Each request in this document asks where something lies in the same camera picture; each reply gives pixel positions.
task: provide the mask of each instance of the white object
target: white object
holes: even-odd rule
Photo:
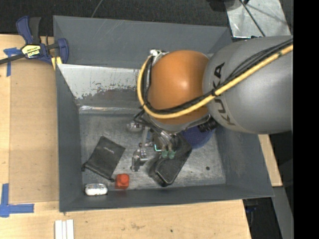
[[[54,223],[55,239],[74,239],[74,223],[73,220],[58,220]]]
[[[85,185],[84,191],[88,196],[99,196],[108,193],[108,188],[102,183],[90,183]]]

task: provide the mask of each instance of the blue clamp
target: blue clamp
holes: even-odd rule
[[[66,63],[69,58],[68,43],[65,38],[60,38],[54,44],[43,44],[39,37],[40,17],[24,16],[16,22],[16,28],[20,36],[25,40],[25,45],[20,49],[20,53],[0,60],[0,65],[11,61],[26,58],[37,59],[52,65],[52,55],[50,50],[59,48],[57,56],[60,56],[62,63]]]
[[[34,212],[34,204],[9,205],[8,199],[9,199],[9,184],[6,183],[2,185],[0,217],[8,218],[10,214]]]

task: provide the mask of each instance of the yellow label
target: yellow label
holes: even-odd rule
[[[41,47],[39,45],[27,45],[21,49],[24,55],[28,55],[28,57],[37,55],[40,53]]]

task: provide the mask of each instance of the red cap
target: red cap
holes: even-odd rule
[[[130,184],[130,177],[126,173],[118,174],[115,180],[116,189],[127,189]]]

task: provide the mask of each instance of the blue object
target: blue object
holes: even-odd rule
[[[215,130],[201,132],[197,126],[193,126],[185,131],[182,131],[181,134],[189,142],[193,149],[203,147],[211,138]]]
[[[29,20],[29,16],[23,16],[15,23],[19,35],[24,38],[26,44],[31,44],[33,42],[33,37],[29,27]]]
[[[35,22],[37,24],[37,26],[35,26],[33,21],[33,29],[30,29],[30,26],[29,26],[29,22],[30,22],[29,16],[23,16],[20,19],[18,19],[18,21],[16,22],[16,28],[18,30],[18,33],[20,36],[24,38],[25,44],[39,45],[41,48],[40,54],[31,56],[31,57],[26,57],[26,58],[37,59],[52,65],[52,60],[51,60],[52,56],[48,53],[47,47],[43,43],[41,43],[41,40],[38,37],[38,24],[41,18],[39,17],[39,18],[32,18],[32,19],[36,19]],[[68,48],[67,41],[64,38],[60,38],[58,39],[57,42],[58,42],[58,48],[60,49],[60,57],[61,57],[62,63],[66,63],[69,58],[69,48]]]
[[[21,51],[17,48],[4,49],[3,52],[8,57],[11,57],[12,55],[21,54]],[[6,76],[9,77],[10,75],[11,75],[11,62],[8,62],[7,66],[6,66]]]
[[[34,204],[9,205],[8,199],[9,199],[9,184],[6,183],[2,185],[0,217],[8,218],[10,214],[34,212]]]

